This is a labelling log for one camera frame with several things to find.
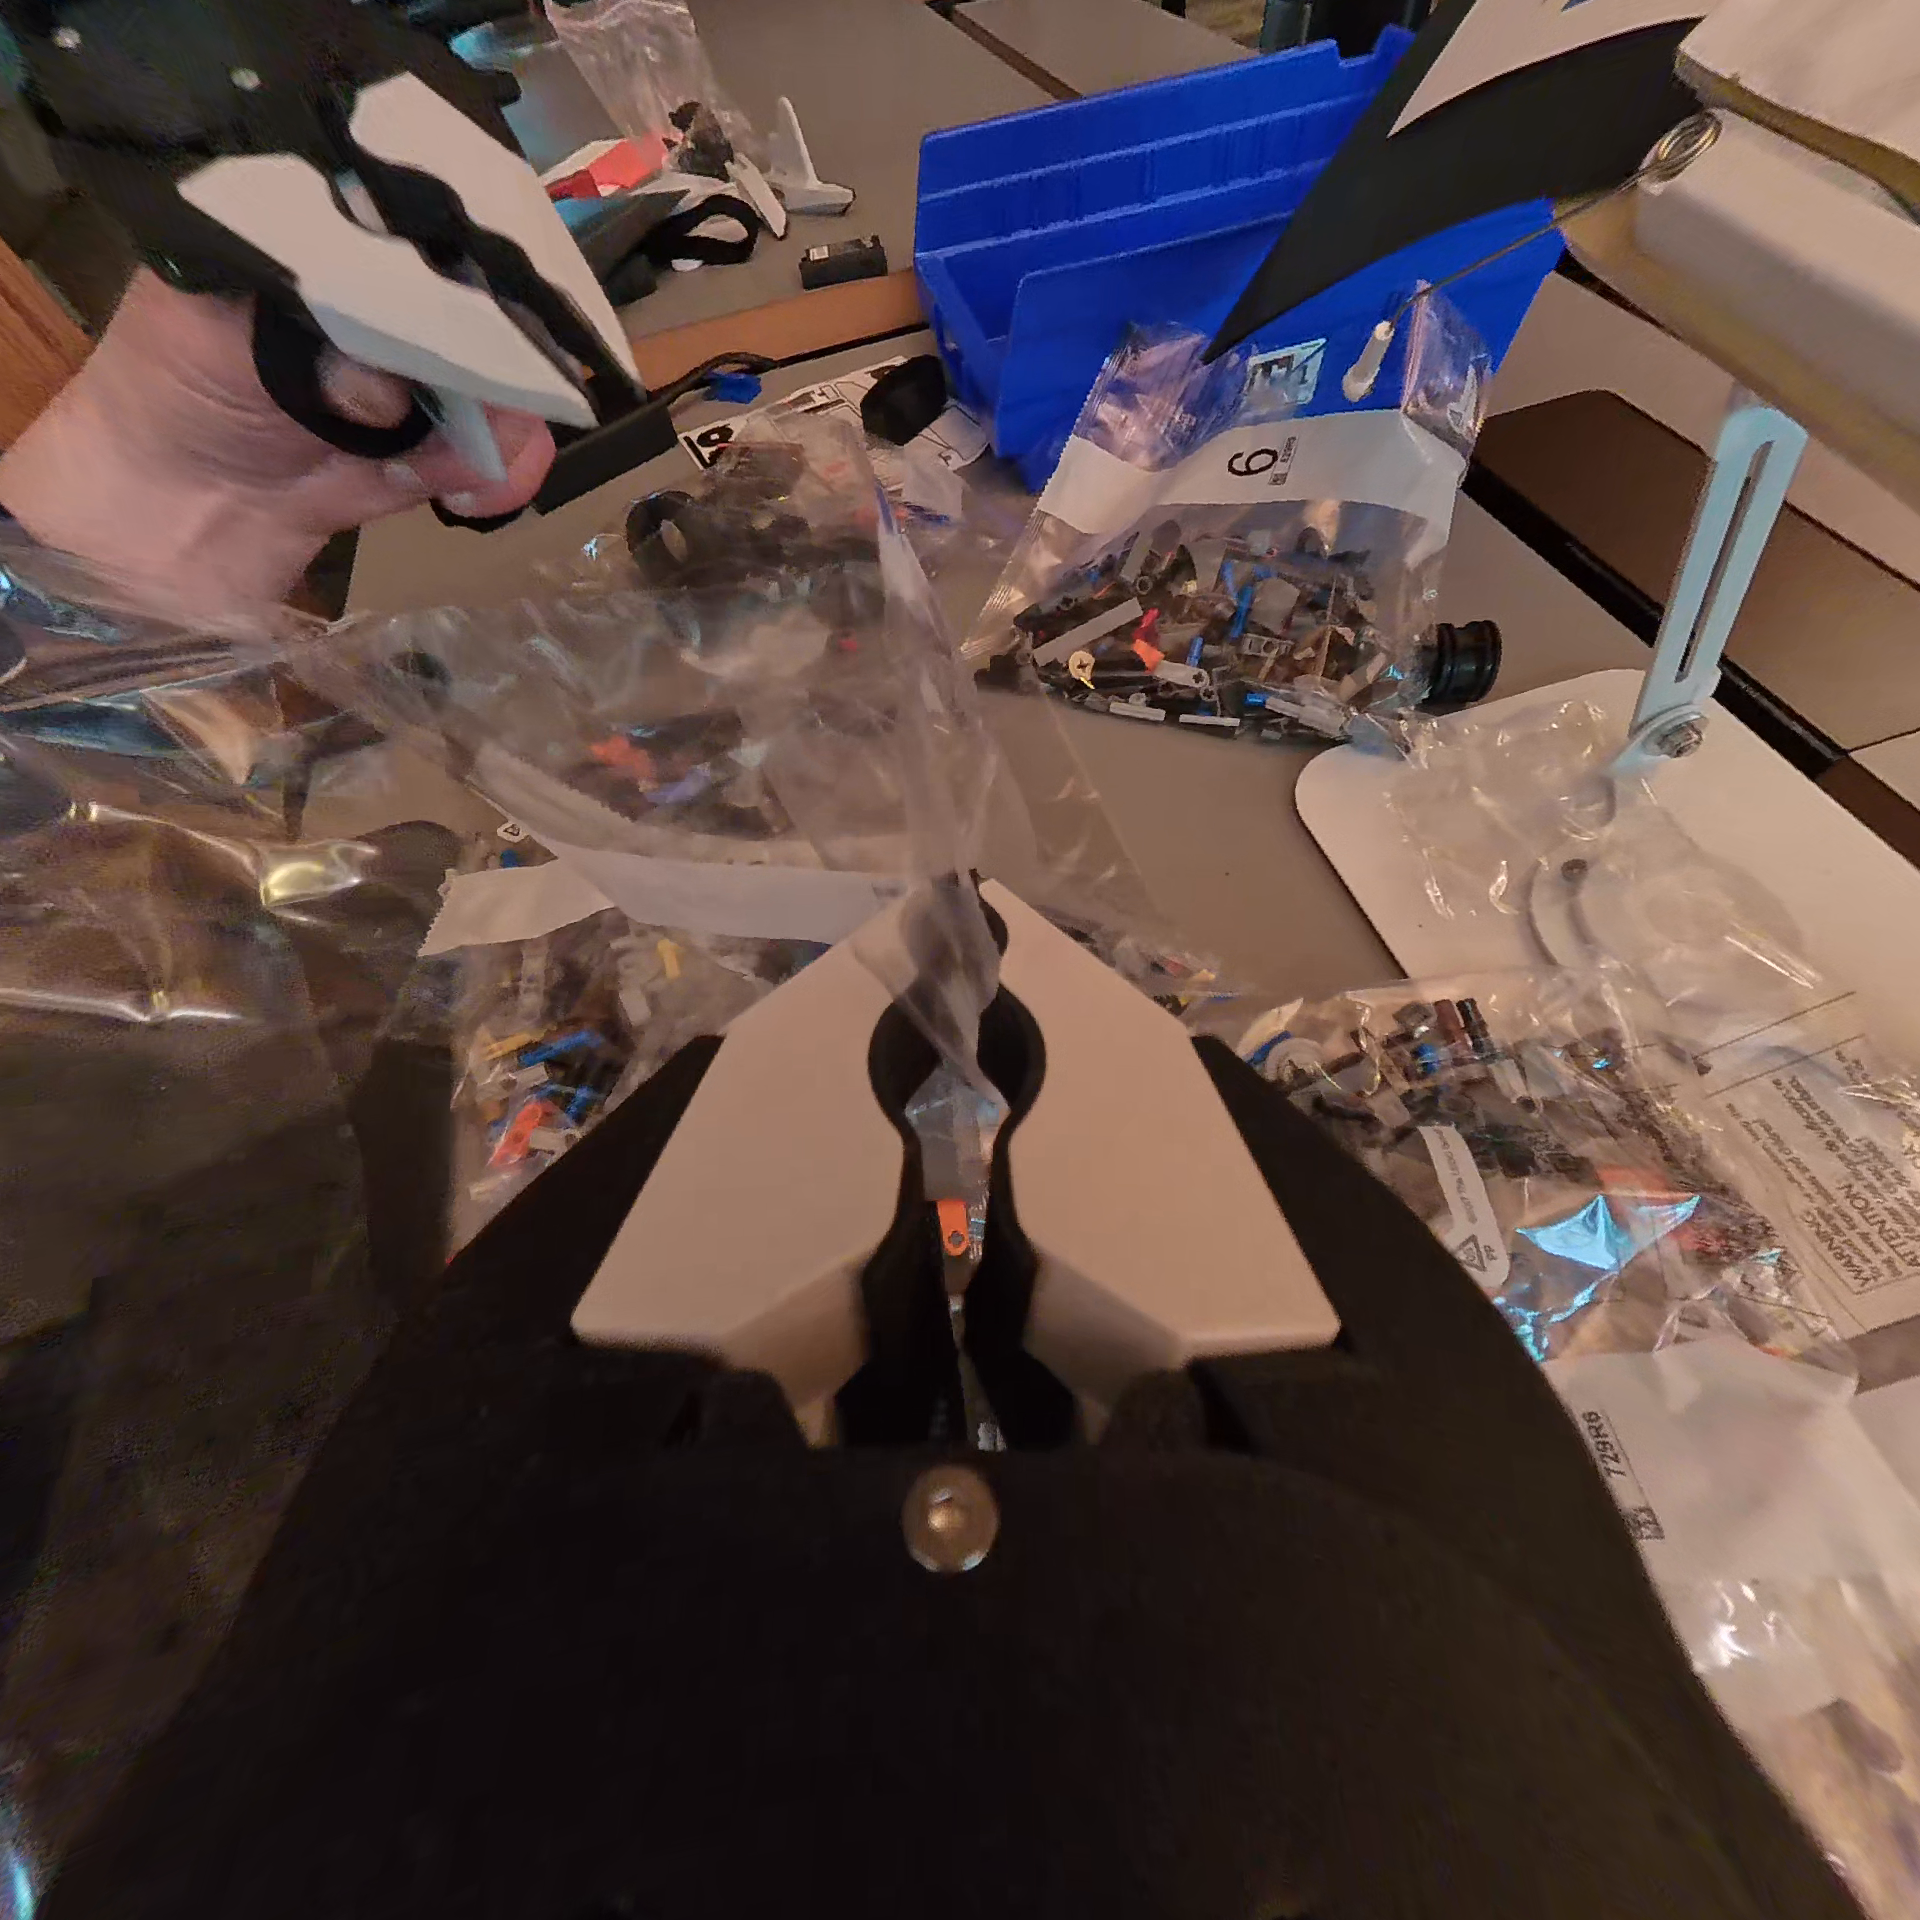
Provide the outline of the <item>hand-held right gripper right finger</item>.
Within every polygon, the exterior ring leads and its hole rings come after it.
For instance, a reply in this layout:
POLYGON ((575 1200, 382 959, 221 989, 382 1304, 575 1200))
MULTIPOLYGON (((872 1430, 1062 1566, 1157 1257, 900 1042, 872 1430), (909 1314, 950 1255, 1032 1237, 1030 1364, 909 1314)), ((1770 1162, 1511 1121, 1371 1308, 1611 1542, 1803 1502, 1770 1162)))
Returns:
POLYGON ((1180 1022, 1007 886, 976 1058, 1005 1115, 976 1380, 1012 1448, 1066 1448, 1145 1376, 1323 1354, 1338 1314, 1180 1022))

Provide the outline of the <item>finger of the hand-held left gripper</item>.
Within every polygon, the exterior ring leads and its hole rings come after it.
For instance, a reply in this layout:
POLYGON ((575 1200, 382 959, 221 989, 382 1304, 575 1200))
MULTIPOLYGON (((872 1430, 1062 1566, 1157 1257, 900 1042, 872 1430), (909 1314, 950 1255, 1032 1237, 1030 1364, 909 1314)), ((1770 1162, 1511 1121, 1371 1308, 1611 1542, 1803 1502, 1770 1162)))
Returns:
POLYGON ((502 410, 636 406, 623 324, 516 152, 415 74, 355 94, 349 144, 387 229, 397 373, 502 410))
POLYGON ((516 152, 222 157, 177 196, 328 347, 435 406, 602 420, 602 286, 516 152))

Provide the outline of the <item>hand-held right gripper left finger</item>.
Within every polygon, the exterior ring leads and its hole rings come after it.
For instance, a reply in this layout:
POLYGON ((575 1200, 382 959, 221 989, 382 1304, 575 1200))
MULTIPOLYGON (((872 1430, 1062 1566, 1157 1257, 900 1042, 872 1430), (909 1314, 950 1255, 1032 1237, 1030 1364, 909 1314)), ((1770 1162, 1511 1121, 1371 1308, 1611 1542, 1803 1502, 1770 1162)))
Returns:
POLYGON ((572 1308, 578 1342, 769 1376, 847 1444, 944 1435, 944 1251, 906 1115, 937 1056, 873 968, 900 913, 729 1022, 572 1308))

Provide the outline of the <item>large clear lego bag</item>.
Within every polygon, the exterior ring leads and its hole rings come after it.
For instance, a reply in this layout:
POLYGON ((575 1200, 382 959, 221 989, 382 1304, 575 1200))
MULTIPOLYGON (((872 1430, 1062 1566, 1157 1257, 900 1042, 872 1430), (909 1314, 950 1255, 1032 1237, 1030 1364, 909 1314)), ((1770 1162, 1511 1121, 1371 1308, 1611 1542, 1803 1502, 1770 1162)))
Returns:
POLYGON ((831 424, 757 417, 686 490, 492 609, 360 617, 300 637, 291 611, 182 598, 4 533, 4 618, 32 716, 131 705, 194 763, 191 692, 289 668, 322 703, 436 755, 512 814, 570 883, 621 913, 615 1014, 575 1012, 549 956, 518 1012, 478 1022, 464 1090, 492 1183, 593 1128, 698 1027, 698 978, 776 947, 853 942, 933 1056, 979 1089, 996 960, 970 857, 987 738, 883 469, 831 424))

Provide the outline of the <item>lego sticker sheet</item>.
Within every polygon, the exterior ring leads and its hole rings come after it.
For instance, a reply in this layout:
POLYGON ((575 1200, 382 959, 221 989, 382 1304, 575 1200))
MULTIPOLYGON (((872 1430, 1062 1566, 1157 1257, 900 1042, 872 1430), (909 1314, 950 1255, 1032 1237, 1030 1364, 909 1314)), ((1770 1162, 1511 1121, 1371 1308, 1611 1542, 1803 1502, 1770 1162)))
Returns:
MULTIPOLYGON (((745 413, 713 419, 708 424, 699 424, 692 429, 679 431, 679 442, 683 452, 692 459, 699 469, 712 467, 717 456, 741 436, 741 431, 752 420, 827 420, 827 424, 849 424, 850 429, 860 429, 858 403, 872 387, 877 373, 886 370, 893 362, 914 355, 895 355, 881 359, 870 362, 867 367, 844 373, 835 380, 820 380, 810 387, 797 389, 791 396, 763 403, 745 413)), ((915 437, 906 446, 888 446, 878 444, 883 454, 924 454, 942 467, 950 473, 960 473, 972 467, 979 459, 982 459, 989 446, 989 431, 955 398, 948 384, 948 406, 942 420, 922 437, 915 437)))

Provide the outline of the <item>person's left hand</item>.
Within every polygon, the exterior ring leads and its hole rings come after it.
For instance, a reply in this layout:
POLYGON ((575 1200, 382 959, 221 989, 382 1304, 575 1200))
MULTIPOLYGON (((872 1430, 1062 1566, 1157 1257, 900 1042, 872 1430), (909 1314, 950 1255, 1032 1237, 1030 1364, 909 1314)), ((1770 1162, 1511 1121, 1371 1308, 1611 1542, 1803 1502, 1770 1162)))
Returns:
POLYGON ((552 463, 543 420, 492 411, 498 476, 430 437, 351 459, 262 390, 251 305, 138 270, 81 373, 4 454, 3 503, 28 538, 203 611, 282 603, 328 540, 443 503, 523 510, 552 463))

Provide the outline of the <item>black red pouch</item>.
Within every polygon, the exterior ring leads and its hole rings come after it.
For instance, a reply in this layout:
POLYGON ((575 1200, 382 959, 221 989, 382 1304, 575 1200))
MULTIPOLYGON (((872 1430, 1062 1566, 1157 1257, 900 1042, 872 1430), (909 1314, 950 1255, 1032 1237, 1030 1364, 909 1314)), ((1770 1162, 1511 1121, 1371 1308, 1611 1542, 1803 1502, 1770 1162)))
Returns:
POLYGON ((668 162, 668 140, 648 132, 591 143, 541 174, 547 198, 597 277, 634 257, 688 201, 668 162))

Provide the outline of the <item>black power adapter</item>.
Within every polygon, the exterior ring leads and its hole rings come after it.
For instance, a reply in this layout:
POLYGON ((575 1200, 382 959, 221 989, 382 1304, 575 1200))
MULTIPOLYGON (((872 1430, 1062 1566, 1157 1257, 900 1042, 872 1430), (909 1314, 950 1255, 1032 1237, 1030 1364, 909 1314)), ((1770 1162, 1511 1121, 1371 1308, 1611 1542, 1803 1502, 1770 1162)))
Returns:
POLYGON ((674 405, 656 398, 557 446, 529 508, 549 516, 623 475, 672 454, 679 444, 674 405))

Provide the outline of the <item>brown wooden desk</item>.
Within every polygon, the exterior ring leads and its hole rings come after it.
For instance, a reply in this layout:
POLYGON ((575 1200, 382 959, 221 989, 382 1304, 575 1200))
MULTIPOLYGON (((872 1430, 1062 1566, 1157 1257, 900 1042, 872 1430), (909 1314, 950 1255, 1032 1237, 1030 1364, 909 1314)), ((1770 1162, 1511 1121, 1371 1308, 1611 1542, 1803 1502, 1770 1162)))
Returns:
POLYGON ((83 370, 90 347, 52 286, 3 244, 3 452, 83 370))

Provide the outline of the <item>blue plastic storage bin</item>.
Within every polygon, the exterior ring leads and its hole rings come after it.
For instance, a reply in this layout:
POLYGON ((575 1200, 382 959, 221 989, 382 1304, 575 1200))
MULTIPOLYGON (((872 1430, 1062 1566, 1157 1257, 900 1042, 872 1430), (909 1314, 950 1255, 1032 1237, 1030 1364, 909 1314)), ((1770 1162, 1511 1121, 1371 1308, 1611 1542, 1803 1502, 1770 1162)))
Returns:
POLYGON ((1210 340, 1413 44, 1383 29, 924 136, 914 268, 950 396, 1042 494, 1132 324, 1210 340))

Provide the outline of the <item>black rubber tyre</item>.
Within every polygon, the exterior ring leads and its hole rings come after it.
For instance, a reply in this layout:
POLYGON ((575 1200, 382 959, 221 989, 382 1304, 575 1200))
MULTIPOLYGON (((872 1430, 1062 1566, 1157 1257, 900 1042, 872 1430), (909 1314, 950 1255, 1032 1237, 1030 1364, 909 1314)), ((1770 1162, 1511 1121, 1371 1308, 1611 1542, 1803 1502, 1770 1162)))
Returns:
POLYGON ((1413 655, 1413 709, 1446 716, 1485 703, 1497 689, 1501 660, 1504 635, 1497 620, 1432 624, 1413 655))

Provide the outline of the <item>black perforated office chair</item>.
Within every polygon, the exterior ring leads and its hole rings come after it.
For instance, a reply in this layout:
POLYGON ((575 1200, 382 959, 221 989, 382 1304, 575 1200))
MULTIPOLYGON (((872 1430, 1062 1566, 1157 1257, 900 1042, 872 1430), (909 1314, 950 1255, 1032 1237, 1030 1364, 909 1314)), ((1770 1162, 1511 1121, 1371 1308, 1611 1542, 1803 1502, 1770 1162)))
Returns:
POLYGON ((4 1915, 42 1898, 222 1641, 300 1477, 443 1263, 443 1045, 383 1040, 119 1210, 4 1369, 4 1915))

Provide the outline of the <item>wooden book stand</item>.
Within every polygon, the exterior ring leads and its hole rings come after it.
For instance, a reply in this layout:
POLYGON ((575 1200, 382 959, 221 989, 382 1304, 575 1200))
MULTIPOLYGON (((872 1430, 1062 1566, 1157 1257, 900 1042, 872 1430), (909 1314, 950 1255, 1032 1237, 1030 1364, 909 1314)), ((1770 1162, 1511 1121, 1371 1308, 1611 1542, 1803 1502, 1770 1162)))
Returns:
POLYGON ((1524 900, 1542 950, 1628 959, 1650 933, 1615 819, 1660 800, 1780 904, 1820 975, 1891 1007, 1915 996, 1915 867, 1837 802, 1793 800, 1759 747, 1714 744, 1707 711, 1809 439, 1915 508, 1918 237, 1894 193, 1915 162, 1701 100, 1675 57, 1714 8, 1439 5, 1206 359, 1435 233, 1547 202, 1547 230, 1733 389, 1634 709, 1628 676, 1598 675, 1494 703, 1467 735, 1489 754, 1497 725, 1544 735, 1595 692, 1617 728, 1547 805, 1524 900))

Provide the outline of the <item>white plastic bracket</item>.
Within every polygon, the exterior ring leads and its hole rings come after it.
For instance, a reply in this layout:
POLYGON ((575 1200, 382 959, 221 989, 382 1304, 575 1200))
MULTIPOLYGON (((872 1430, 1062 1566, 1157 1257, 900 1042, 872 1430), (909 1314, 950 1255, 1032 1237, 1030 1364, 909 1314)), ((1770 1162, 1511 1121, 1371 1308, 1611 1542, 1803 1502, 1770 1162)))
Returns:
POLYGON ((838 219, 853 208, 853 189, 822 179, 813 168, 801 121, 786 96, 776 100, 767 132, 765 179, 788 214, 838 219))

